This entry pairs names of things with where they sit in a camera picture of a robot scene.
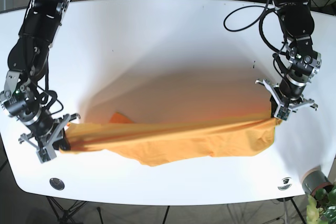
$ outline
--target orange cloth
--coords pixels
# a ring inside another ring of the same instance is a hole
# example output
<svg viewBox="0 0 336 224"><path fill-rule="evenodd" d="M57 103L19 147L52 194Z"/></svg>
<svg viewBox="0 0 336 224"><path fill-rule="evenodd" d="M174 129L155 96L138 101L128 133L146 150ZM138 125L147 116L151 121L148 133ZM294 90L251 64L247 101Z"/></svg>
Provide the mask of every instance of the orange cloth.
<svg viewBox="0 0 336 224"><path fill-rule="evenodd" d="M254 156L274 141L278 121L269 112L201 123L136 124L116 113L107 124L70 124L71 150L103 149L157 166L193 157Z"/></svg>

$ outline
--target plant pot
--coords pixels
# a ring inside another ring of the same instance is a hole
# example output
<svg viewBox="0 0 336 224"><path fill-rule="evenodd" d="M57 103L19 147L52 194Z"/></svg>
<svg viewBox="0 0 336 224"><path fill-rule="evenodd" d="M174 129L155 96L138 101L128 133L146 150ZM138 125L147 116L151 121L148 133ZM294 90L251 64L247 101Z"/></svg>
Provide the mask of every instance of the plant pot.
<svg viewBox="0 0 336 224"><path fill-rule="evenodd" d="M328 180L326 175L319 169L312 169L308 171L301 180L302 189L306 194L315 196L318 189L324 188L327 192L330 192L333 185Z"/></svg>

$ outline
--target white table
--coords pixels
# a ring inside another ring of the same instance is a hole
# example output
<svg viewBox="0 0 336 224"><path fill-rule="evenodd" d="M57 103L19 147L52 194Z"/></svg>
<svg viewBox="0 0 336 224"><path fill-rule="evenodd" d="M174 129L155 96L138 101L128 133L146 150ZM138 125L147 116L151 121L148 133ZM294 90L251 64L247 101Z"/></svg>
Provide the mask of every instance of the white table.
<svg viewBox="0 0 336 224"><path fill-rule="evenodd" d="M257 112L270 94L257 78L279 81L272 52L257 25L230 33L226 15L246 2L224 0L98 0L71 3L50 51L50 88L83 122L107 122L120 111L136 122L185 122ZM249 24L262 11L248 8L229 19ZM0 15L2 81L18 39L24 10ZM158 167L101 151L62 155L41 164L18 138L27 129L0 113L0 131L18 186L29 193L139 205L205 205L303 194L300 177L321 165L328 174L336 152L336 19L313 13L314 50L322 67L304 94L318 112L302 109L276 128L275 143L254 157L193 158ZM265 35L280 47L276 16ZM49 184L59 178L65 189ZM285 177L293 185L280 191Z"/></svg>

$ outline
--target robotic arm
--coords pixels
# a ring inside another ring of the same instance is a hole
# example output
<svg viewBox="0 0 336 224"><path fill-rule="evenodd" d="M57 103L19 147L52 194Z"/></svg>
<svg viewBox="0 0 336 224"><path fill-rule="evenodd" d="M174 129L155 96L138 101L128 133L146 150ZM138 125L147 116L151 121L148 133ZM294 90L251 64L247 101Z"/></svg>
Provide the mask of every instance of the robotic arm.
<svg viewBox="0 0 336 224"><path fill-rule="evenodd" d="M308 82L319 72L321 67L321 55L312 49L311 34L314 31L314 20L310 14L309 0L273 0L275 9L268 13L276 12L284 37L286 52L274 48L263 34L263 21L260 19L259 32L267 44L275 53L273 54L274 66L277 63L282 81L280 85L273 85L269 80L257 80L271 93L271 113L273 117L287 120L292 112L300 108L312 107L318 109L312 99L305 99L302 92ZM280 55L290 62L288 68L283 64Z"/></svg>
<svg viewBox="0 0 336 224"><path fill-rule="evenodd" d="M277 63L282 77L280 85L269 80L257 80L271 93L272 115L287 120L291 112L306 106L317 109L313 100L306 100L302 92L308 82L321 67L321 55L312 49L311 34L314 21L310 15L309 0L273 0L284 37L285 52L274 48L263 34L263 21L259 31L264 42L275 52L274 66ZM8 56L9 71L4 91L0 93L0 104L10 117L16 117L31 131L21 135L19 141L28 142L37 150L41 161L47 162L56 157L55 150L68 150L64 127L79 117L78 114L64 115L53 119L50 107L58 102L57 93L49 90L48 56L54 37L66 12L70 0L30 0L19 31L19 40ZM280 55L290 62L288 68ZM38 85L44 77L45 88Z"/></svg>
<svg viewBox="0 0 336 224"><path fill-rule="evenodd" d="M57 93L49 90L48 86L49 49L69 2L30 0L19 31L19 40L8 56L9 71L4 91L0 93L1 106L8 116L16 117L31 131L29 135L21 136L20 143L26 141L36 147L41 163L56 157L54 149L69 148L64 127L79 116L65 115L54 120L52 115L55 113L49 112L50 107L58 101ZM43 77L45 89L38 85ZM37 145L29 140L33 137Z"/></svg>

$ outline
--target potted plant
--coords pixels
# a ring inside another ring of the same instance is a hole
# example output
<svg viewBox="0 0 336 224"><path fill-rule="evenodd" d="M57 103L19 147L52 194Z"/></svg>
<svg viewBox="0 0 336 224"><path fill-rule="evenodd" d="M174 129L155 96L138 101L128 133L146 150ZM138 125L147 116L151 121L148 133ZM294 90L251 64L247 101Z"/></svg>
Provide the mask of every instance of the potted plant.
<svg viewBox="0 0 336 224"><path fill-rule="evenodd" d="M336 186L319 169L310 170L302 180L308 195L307 224L336 223Z"/></svg>

